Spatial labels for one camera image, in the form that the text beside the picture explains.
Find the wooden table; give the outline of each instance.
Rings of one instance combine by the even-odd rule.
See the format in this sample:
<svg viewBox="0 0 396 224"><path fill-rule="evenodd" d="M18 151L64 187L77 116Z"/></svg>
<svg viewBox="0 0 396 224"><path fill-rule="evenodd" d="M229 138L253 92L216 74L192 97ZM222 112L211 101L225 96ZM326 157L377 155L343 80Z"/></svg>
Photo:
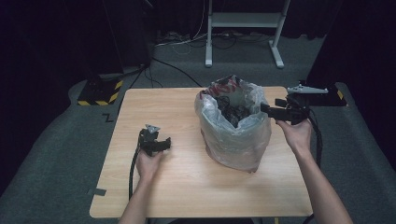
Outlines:
<svg viewBox="0 0 396 224"><path fill-rule="evenodd" d="M94 195L92 217L120 217L128 203L128 181L137 136L145 124L161 127L159 141L172 138L152 186L148 217L302 217L312 214L297 161L280 127L256 173L225 167L206 154L194 111L202 88L128 90ZM286 96L282 87L264 88L265 98ZM138 181L134 171L134 188Z"/></svg>

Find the yellow and black hazard tape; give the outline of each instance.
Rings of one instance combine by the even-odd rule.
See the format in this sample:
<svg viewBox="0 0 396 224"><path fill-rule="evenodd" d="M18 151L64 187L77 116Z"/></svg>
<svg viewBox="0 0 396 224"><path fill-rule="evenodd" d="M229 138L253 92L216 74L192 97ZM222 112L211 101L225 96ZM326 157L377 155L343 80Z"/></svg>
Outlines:
<svg viewBox="0 0 396 224"><path fill-rule="evenodd" d="M112 80L104 82L102 91L93 91L87 85L78 97L79 105L112 105L116 101L120 87L122 86L122 80Z"/></svg>

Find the translucent plastic bag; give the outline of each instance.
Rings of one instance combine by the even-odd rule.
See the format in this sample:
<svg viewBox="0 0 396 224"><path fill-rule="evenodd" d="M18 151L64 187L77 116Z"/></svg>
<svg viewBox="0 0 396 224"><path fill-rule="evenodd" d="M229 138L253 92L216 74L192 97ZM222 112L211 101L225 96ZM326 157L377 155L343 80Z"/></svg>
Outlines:
<svg viewBox="0 0 396 224"><path fill-rule="evenodd" d="M250 115L235 128L221 115L215 97L227 96L232 106L246 107ZM271 137L271 123L260 104L267 101L262 87L236 76L213 82L195 98L195 113L201 122L201 133L207 154L219 163L245 172L256 172Z"/></svg>

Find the white metal frame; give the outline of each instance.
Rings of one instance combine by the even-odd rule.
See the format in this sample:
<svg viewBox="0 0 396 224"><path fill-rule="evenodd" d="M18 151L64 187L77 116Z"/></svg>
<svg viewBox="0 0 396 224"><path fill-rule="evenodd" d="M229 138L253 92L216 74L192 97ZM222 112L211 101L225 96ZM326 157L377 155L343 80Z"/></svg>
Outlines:
<svg viewBox="0 0 396 224"><path fill-rule="evenodd" d="M285 0L282 12L279 13L233 13L233 12L213 12L212 0L209 0L208 20L207 20L207 41L205 66L211 67L212 60L212 29L213 27L267 27L276 28L274 40L269 41L270 49L274 55L276 66L283 68L277 43L279 42L283 24L289 9L290 0Z"/></svg>

